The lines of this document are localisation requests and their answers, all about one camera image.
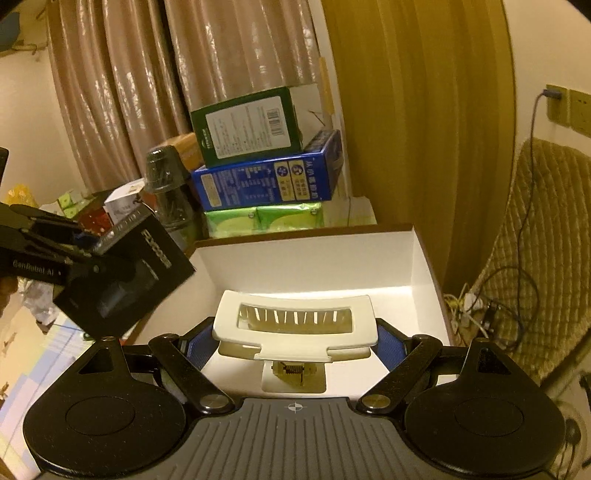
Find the electrical socket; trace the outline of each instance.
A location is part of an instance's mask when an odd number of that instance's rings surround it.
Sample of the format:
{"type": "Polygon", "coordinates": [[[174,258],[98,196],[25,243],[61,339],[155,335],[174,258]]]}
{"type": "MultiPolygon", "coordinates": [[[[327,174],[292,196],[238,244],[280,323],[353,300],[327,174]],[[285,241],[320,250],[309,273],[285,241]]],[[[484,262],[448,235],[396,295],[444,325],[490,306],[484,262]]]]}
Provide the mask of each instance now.
{"type": "Polygon", "coordinates": [[[569,119],[569,90],[557,85],[546,85],[548,90],[557,90],[562,93],[560,100],[556,98],[546,98],[548,120],[563,127],[570,126],[569,119]]]}
{"type": "Polygon", "coordinates": [[[588,93],[570,91],[570,126],[591,137],[591,95],[588,93]]]}

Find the yellow plastic bag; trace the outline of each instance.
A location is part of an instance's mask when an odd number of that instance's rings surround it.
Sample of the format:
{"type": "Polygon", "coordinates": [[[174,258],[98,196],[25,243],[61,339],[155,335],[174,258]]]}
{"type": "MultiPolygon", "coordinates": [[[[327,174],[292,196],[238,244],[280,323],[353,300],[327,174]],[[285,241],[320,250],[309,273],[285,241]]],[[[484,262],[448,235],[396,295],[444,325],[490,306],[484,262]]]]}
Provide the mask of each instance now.
{"type": "Polygon", "coordinates": [[[35,201],[35,197],[31,193],[31,189],[23,184],[18,184],[12,190],[8,191],[4,203],[7,205],[28,205],[29,207],[38,208],[39,205],[35,201]]]}

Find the barcode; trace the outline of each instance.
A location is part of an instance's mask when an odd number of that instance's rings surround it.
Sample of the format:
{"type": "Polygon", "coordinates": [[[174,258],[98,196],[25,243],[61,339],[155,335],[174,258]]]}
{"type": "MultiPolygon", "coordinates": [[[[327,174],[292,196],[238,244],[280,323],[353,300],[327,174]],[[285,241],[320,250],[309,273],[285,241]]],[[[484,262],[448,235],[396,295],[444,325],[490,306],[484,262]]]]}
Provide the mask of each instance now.
{"type": "Polygon", "coordinates": [[[221,207],[222,201],[220,200],[220,195],[217,192],[216,183],[213,180],[213,175],[210,173],[206,173],[205,175],[201,175],[201,183],[203,183],[203,188],[205,189],[205,195],[207,195],[207,199],[209,200],[209,204],[212,207],[221,207]]]}
{"type": "Polygon", "coordinates": [[[278,135],[285,135],[283,130],[283,122],[281,122],[281,115],[278,108],[267,110],[267,120],[271,128],[271,135],[277,137],[278,135]]]}

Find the metal screw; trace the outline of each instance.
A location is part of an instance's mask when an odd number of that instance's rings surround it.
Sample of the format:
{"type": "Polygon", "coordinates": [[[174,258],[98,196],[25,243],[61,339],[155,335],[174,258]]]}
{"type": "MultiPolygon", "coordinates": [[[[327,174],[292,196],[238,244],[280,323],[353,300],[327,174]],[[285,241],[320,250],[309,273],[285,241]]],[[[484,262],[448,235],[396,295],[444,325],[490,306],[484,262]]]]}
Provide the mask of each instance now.
{"type": "Polygon", "coordinates": [[[230,400],[228,400],[228,398],[224,395],[211,393],[201,397],[199,403],[201,403],[201,405],[203,405],[203,407],[208,410],[220,410],[221,408],[226,407],[230,403],[230,400]]]}
{"type": "Polygon", "coordinates": [[[366,395],[361,399],[361,403],[371,410],[381,410],[390,405],[390,399],[385,395],[375,393],[372,395],[366,395]]]}

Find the triangular cutout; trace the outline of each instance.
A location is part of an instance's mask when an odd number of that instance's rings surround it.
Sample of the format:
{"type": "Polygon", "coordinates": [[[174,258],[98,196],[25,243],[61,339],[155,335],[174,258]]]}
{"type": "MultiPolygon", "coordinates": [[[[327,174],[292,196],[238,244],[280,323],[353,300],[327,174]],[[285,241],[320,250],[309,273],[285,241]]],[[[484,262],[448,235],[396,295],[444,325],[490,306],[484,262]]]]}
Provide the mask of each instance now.
{"type": "Polygon", "coordinates": [[[78,372],[80,375],[103,374],[113,371],[113,360],[108,348],[101,348],[78,372]]]}
{"type": "Polygon", "coordinates": [[[499,375],[511,374],[503,362],[501,362],[495,353],[488,348],[483,348],[480,351],[480,357],[478,358],[478,373],[499,375]]]}

